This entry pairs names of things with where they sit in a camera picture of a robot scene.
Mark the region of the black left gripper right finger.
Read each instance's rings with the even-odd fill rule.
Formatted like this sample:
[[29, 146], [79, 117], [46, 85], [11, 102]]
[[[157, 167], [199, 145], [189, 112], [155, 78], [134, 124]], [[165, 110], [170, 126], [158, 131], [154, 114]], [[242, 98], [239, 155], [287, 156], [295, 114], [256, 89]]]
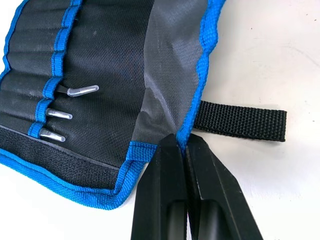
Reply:
[[194, 134], [185, 150], [185, 177], [193, 240], [263, 238], [237, 179]]

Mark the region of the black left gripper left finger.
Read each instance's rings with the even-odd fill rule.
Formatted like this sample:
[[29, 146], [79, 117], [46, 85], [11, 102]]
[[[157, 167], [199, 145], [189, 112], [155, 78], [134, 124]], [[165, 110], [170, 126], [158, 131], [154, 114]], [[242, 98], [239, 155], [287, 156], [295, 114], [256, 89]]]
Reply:
[[187, 188], [174, 134], [163, 138], [141, 176], [135, 196], [133, 240], [185, 240]]

